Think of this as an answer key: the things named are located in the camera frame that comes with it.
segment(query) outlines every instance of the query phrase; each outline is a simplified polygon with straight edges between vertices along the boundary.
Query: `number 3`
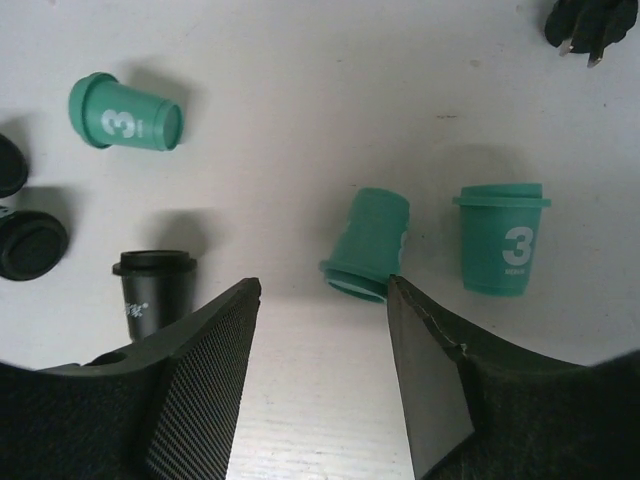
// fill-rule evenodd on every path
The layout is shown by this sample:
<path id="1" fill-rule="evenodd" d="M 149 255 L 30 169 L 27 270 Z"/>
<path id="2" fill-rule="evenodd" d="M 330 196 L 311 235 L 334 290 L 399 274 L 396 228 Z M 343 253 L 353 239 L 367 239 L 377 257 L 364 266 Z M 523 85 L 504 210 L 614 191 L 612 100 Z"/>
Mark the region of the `number 3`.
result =
<path id="1" fill-rule="evenodd" d="M 531 258 L 531 242 L 533 241 L 533 230 L 529 227 L 515 227 L 507 232 L 506 240 L 520 240 L 516 244 L 515 250 L 503 250 L 502 257 L 505 262 L 514 267 L 521 267 Z"/>
<path id="2" fill-rule="evenodd" d="M 122 129 L 120 133 L 124 138 L 131 138 L 136 133 L 136 121 L 129 112 L 117 113 L 115 110 L 105 110 L 101 121 L 102 128 L 109 135 L 116 134 L 114 127 Z"/>

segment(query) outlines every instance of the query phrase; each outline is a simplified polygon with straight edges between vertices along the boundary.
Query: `upright green cup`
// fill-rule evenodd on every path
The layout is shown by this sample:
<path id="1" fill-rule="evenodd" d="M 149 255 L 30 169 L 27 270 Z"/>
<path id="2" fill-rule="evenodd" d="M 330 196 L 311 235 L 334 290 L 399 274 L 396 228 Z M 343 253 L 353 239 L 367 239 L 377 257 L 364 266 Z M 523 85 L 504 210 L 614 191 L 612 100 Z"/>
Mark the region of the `upright green cup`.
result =
<path id="1" fill-rule="evenodd" d="M 465 187 L 453 199 L 462 226 L 464 288 L 516 297 L 529 283 L 542 209 L 542 185 L 516 183 Z"/>
<path id="2" fill-rule="evenodd" d="M 96 148 L 173 150 L 184 124 L 177 104 L 121 85 L 108 73 L 94 73 L 74 85 L 69 117 L 74 130 Z"/>
<path id="3" fill-rule="evenodd" d="M 320 264 L 333 288 L 384 303 L 389 277 L 400 273 L 409 228 L 409 202 L 397 193 L 363 188 L 351 204 L 347 228 L 329 260 Z"/>

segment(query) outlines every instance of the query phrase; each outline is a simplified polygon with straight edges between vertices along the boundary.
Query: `white surface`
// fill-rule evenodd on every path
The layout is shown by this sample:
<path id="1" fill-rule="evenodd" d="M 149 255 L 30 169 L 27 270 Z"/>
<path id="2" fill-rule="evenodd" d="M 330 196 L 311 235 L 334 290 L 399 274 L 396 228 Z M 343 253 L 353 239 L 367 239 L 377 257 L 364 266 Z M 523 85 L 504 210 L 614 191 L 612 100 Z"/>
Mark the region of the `white surface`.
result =
<path id="1" fill-rule="evenodd" d="M 406 276 L 457 313 L 576 362 L 637 347 L 640 30 L 587 70 L 541 37 L 550 3 L 2 2 L 0 131 L 28 145 L 31 204 L 63 189 L 74 219 L 55 270 L 0 282 L 3 360 L 127 343 L 111 265 L 187 211 L 173 224 L 191 234 L 164 244 L 209 244 L 199 304 L 245 276 L 264 286 L 229 478 L 411 478 L 384 309 L 317 271 L 354 185 L 411 200 Z M 98 70 L 188 91 L 186 143 L 83 144 L 67 95 Z M 505 180 L 541 181 L 554 202 L 516 300 L 462 290 L 450 204 Z"/>

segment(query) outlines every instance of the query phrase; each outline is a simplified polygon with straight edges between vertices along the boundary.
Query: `round black object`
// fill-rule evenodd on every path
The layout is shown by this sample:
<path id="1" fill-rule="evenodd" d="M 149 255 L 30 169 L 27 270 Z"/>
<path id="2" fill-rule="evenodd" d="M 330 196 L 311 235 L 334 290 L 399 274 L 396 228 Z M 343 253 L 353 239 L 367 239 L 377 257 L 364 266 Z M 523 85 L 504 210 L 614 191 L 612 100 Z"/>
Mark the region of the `round black object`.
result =
<path id="1" fill-rule="evenodd" d="M 22 152 L 7 137 L 0 135 L 0 198 L 13 195 L 29 176 Z"/>
<path id="2" fill-rule="evenodd" d="M 129 337 L 140 341 L 193 311 L 198 262 L 179 250 L 125 252 L 113 273 L 122 278 Z"/>
<path id="3" fill-rule="evenodd" d="M 66 230 L 48 213 L 0 207 L 0 276 L 38 278 L 58 264 L 68 244 Z"/>

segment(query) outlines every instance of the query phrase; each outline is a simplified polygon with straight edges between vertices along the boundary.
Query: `black lid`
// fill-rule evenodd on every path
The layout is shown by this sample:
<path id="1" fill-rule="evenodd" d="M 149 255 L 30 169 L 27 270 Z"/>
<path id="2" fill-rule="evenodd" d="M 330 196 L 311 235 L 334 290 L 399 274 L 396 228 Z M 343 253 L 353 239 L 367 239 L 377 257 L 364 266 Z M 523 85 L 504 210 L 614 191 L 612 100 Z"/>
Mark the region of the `black lid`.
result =
<path id="1" fill-rule="evenodd" d="M 62 224 L 43 212 L 16 212 L 2 226 L 0 275 L 33 280 L 55 267 L 69 244 Z"/>
<path id="2" fill-rule="evenodd" d="M 27 161 L 11 140 L 0 134 L 0 198 L 13 195 L 26 183 Z"/>
<path id="3" fill-rule="evenodd" d="M 140 250 L 123 252 L 120 263 L 113 266 L 113 273 L 129 275 L 166 275 L 195 270 L 198 262 L 188 252 L 181 250 Z"/>

